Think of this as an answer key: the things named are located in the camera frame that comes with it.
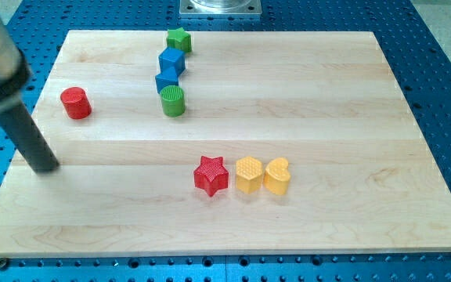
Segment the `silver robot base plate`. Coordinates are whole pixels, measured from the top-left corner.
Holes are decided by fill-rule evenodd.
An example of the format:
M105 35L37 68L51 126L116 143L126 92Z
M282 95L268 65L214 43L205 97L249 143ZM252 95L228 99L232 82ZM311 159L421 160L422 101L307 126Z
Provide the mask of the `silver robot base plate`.
M179 13L200 15L260 15L261 0L180 0Z

